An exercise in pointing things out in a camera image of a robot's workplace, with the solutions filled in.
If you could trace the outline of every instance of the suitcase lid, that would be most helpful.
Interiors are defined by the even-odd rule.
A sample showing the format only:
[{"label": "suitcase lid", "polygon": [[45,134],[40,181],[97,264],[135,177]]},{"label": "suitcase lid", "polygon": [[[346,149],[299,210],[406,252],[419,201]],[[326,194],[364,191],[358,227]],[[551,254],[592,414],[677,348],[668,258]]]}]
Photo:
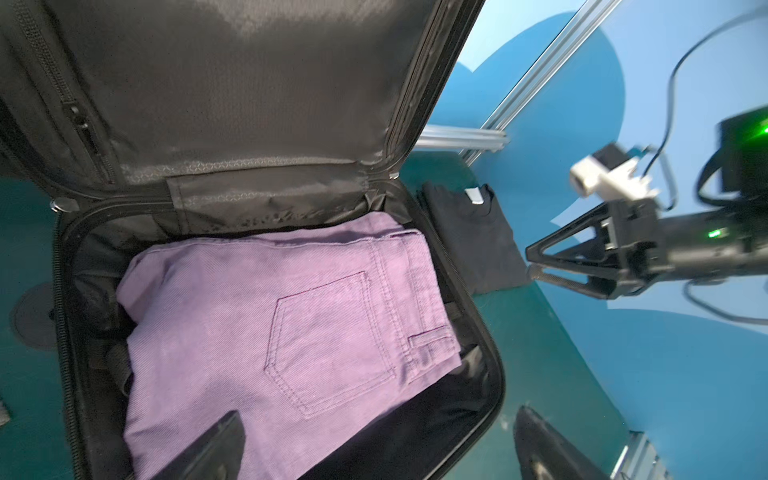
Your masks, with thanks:
[{"label": "suitcase lid", "polygon": [[396,172],[482,0],[7,3],[0,58],[31,85],[2,85],[5,153],[106,198],[261,167]]}]

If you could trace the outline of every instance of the metal frame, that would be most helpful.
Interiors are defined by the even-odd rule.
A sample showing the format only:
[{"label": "metal frame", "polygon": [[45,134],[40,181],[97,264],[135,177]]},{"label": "metal frame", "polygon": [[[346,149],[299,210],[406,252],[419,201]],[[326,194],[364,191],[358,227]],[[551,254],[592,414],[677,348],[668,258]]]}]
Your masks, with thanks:
[{"label": "metal frame", "polygon": [[[621,0],[587,0],[480,130],[503,131],[619,3]],[[472,165],[482,152],[465,145],[461,155],[467,165]]]},{"label": "metal frame", "polygon": [[417,149],[499,151],[509,143],[507,133],[499,130],[477,128],[443,127],[427,125],[416,141]]}]

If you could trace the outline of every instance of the black circular disc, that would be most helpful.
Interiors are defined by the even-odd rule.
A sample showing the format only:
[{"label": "black circular disc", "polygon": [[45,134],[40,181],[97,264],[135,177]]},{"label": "black circular disc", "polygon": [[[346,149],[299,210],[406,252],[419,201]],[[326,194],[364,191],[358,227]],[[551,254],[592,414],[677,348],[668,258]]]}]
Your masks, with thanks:
[{"label": "black circular disc", "polygon": [[11,310],[11,331],[19,342],[37,350],[56,348],[53,323],[53,286],[50,282],[33,286]]}]

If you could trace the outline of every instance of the folded black t-shirt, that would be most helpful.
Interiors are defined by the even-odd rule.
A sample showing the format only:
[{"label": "folded black t-shirt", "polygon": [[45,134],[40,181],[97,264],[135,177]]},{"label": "folded black t-shirt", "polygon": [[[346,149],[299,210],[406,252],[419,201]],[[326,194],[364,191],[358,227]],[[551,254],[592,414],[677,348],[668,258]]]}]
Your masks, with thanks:
[{"label": "folded black t-shirt", "polygon": [[480,193],[484,203],[475,205],[464,191],[427,182],[421,200],[470,293],[530,283],[496,195],[487,184]]}]

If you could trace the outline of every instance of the jeans back pocket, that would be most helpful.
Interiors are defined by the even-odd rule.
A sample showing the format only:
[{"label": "jeans back pocket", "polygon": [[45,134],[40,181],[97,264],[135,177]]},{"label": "jeans back pocket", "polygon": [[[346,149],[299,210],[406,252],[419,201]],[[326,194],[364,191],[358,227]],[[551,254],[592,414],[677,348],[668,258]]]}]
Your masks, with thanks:
[{"label": "jeans back pocket", "polygon": [[265,372],[306,417],[395,378],[366,273],[278,300]]}]

